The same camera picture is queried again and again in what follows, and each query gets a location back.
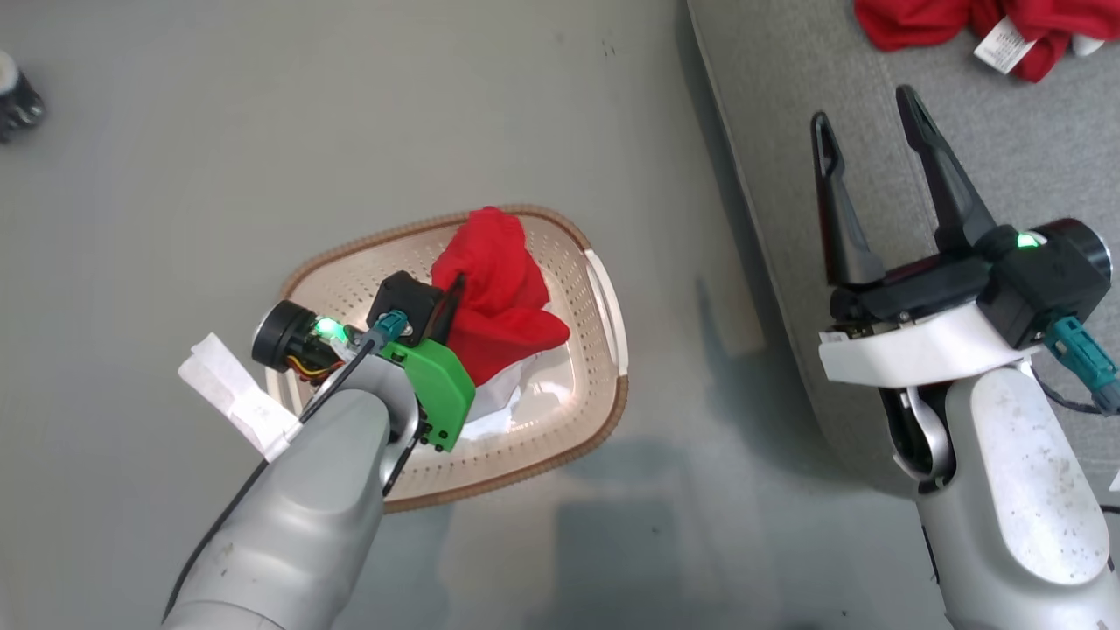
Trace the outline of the grey fabric sofa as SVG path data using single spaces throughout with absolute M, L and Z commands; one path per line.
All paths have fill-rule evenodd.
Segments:
M 872 251 L 896 267 L 934 254 L 935 209 L 911 151 L 895 89 L 912 85 L 997 222 L 1072 216 L 1116 257 L 1116 287 L 1089 330 L 1120 360 L 1120 46 L 1061 61 L 1032 84 L 973 56 L 967 33 L 932 48 L 881 52 L 852 0 L 684 0 L 683 41 L 703 65 L 741 191 L 752 286 L 773 300 L 808 399 L 788 469 L 909 498 L 871 389 L 828 382 L 816 359 L 830 290 L 816 231 L 809 120 L 824 111 L 844 154 L 844 186 Z

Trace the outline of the white paper tag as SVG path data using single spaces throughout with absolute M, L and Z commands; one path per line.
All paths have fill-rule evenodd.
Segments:
M 267 462 L 280 458 L 304 430 L 296 415 L 256 386 L 223 340 L 209 333 L 192 348 L 178 376 L 220 411 Z

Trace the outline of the red garment with white stripes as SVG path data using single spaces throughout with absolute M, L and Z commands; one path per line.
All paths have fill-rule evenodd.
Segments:
M 550 294 L 519 217 L 496 206 L 469 213 L 431 266 L 440 290 L 460 284 L 447 346 L 476 388 L 461 438 L 508 433 L 528 371 L 564 346 L 571 330 L 550 311 Z

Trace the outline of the beige perforated laundry basket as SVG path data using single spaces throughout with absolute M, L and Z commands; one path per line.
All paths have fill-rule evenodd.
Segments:
M 521 377 L 501 423 L 473 421 L 451 451 L 413 451 L 389 492 L 389 515 L 488 494 L 544 474 L 601 446 L 629 391 L 627 328 L 612 276 L 579 226 L 543 205 L 501 207 L 519 217 L 549 291 L 549 311 L 570 335 Z M 393 226 L 304 260 L 277 297 L 360 326 L 375 288 L 393 271 L 428 280 L 466 213 Z

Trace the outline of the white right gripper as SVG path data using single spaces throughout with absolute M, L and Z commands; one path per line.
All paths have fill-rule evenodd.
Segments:
M 912 85 L 896 87 L 900 126 L 920 156 L 941 254 L 973 249 L 997 226 L 956 152 Z M 980 376 L 1040 351 L 1040 333 L 1007 343 L 977 298 L 989 280 L 983 259 L 931 256 L 893 270 L 865 239 L 844 187 L 844 155 L 827 113 L 809 124 L 815 156 L 816 219 L 836 319 L 816 348 L 829 382 L 933 385 Z

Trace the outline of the red garment with white panel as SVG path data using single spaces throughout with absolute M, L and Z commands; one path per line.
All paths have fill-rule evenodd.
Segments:
M 1120 41 L 1120 0 L 853 0 L 853 15 L 883 52 L 940 46 L 969 28 L 977 59 L 1032 83 L 1068 49 L 1084 57 Z

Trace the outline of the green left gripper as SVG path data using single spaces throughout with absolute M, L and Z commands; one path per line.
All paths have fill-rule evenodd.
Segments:
M 424 443 L 441 452 L 451 452 L 472 411 L 476 387 L 459 356 L 444 346 L 451 339 L 452 319 L 466 287 L 466 275 L 458 274 L 451 287 L 444 290 L 444 302 L 433 318 L 433 339 L 421 340 L 416 346 L 391 342 L 381 356 L 403 367 L 417 402 L 423 408 L 424 421 L 431 426 Z

